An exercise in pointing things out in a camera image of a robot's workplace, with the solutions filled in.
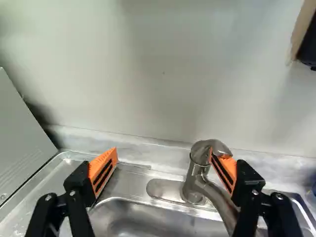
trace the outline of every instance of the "screw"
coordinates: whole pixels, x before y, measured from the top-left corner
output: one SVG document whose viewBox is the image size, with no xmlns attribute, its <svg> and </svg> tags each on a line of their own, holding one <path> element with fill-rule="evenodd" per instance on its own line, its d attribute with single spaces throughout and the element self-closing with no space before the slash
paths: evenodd
<svg viewBox="0 0 316 237">
<path fill-rule="evenodd" d="M 258 192 L 257 190 L 255 190 L 255 189 L 253 189 L 253 190 L 252 190 L 252 194 L 254 194 L 254 195 L 258 195 L 258 194 L 259 194 L 259 192 Z"/>
<path fill-rule="evenodd" d="M 276 194 L 276 198 L 279 200 L 283 200 L 283 197 L 281 196 L 281 194 Z"/>
<path fill-rule="evenodd" d="M 0 196 L 0 199 L 1 199 L 1 200 L 5 200 L 5 198 L 6 198 L 6 194 L 2 194 L 2 195 Z"/>
<path fill-rule="evenodd" d="M 45 201 L 48 201 L 50 199 L 51 199 L 51 195 L 50 194 L 45 197 Z"/>
</svg>

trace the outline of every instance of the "countertop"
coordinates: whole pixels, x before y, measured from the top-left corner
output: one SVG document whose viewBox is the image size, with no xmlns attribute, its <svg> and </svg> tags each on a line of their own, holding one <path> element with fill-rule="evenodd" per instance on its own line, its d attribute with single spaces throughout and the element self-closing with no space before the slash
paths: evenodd
<svg viewBox="0 0 316 237">
<path fill-rule="evenodd" d="M 64 179 L 80 161 L 93 159 L 113 146 L 117 147 L 120 162 L 169 175 L 184 177 L 189 165 L 191 144 L 61 126 L 46 129 L 61 152 L 72 152 L 54 157 L 0 207 L 0 237 L 22 237 L 37 198 L 49 192 L 63 193 Z M 306 192 L 316 180 L 316 159 L 237 149 L 232 152 L 235 159 L 246 160 L 265 178 L 266 189 L 300 194 L 315 217 Z M 221 185 L 213 170 L 208 178 Z"/>
</svg>

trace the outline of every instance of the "gray panel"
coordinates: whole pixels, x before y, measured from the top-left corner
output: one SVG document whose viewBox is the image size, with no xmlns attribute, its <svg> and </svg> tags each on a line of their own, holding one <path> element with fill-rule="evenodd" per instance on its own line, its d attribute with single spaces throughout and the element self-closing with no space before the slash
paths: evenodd
<svg viewBox="0 0 316 237">
<path fill-rule="evenodd" d="M 56 152 L 0 68 L 0 204 Z"/>
</svg>

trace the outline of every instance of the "white wall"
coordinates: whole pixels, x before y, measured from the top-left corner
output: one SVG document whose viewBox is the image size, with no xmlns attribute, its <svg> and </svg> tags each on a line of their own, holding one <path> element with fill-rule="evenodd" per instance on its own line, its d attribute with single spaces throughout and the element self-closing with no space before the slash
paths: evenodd
<svg viewBox="0 0 316 237">
<path fill-rule="evenodd" d="M 8 0 L 0 64 L 52 124 L 316 156 L 303 0 Z"/>
</svg>

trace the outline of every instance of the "faucet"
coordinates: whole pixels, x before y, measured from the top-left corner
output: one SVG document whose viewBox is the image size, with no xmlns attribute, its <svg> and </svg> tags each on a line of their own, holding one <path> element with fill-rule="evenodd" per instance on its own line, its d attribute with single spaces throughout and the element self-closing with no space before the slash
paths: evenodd
<svg viewBox="0 0 316 237">
<path fill-rule="evenodd" d="M 216 139 L 194 143 L 190 152 L 187 177 L 182 188 L 182 198 L 190 203 L 200 202 L 203 196 L 209 199 L 219 212 L 229 236 L 232 236 L 238 220 L 239 208 L 235 206 L 226 190 L 207 179 L 212 158 L 209 156 L 231 158 L 233 154 L 224 143 Z"/>
</svg>

